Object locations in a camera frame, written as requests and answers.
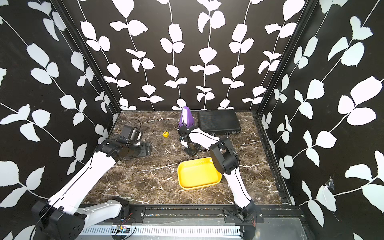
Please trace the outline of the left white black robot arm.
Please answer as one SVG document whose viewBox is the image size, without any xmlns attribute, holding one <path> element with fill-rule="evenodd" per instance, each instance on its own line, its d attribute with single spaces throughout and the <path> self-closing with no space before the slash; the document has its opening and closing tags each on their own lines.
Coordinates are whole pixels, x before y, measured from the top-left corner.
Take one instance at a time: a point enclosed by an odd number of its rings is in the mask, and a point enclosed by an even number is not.
<svg viewBox="0 0 384 240">
<path fill-rule="evenodd" d="M 74 240 L 83 229 L 105 220 L 131 220 L 129 201 L 116 197 L 105 203 L 81 208 L 80 205 L 101 177 L 118 161 L 146 157 L 151 154 L 150 143 L 131 142 L 121 136 L 106 139 L 97 145 L 90 160 L 56 194 L 46 202 L 38 201 L 32 212 L 38 218 L 29 238 L 43 233 L 53 240 Z"/>
</svg>

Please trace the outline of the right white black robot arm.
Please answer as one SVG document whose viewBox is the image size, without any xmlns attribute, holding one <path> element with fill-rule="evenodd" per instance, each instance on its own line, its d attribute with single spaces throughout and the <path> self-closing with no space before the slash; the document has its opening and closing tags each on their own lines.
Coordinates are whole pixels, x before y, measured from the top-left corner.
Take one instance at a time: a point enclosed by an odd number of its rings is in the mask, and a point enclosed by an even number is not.
<svg viewBox="0 0 384 240">
<path fill-rule="evenodd" d="M 178 129 L 180 142 L 187 155 L 194 157 L 202 148 L 210 152 L 215 169 L 227 180 L 234 197 L 238 218 L 256 222 L 256 206 L 247 192 L 240 173 L 240 158 L 228 138 L 214 137 L 195 126 Z"/>
</svg>

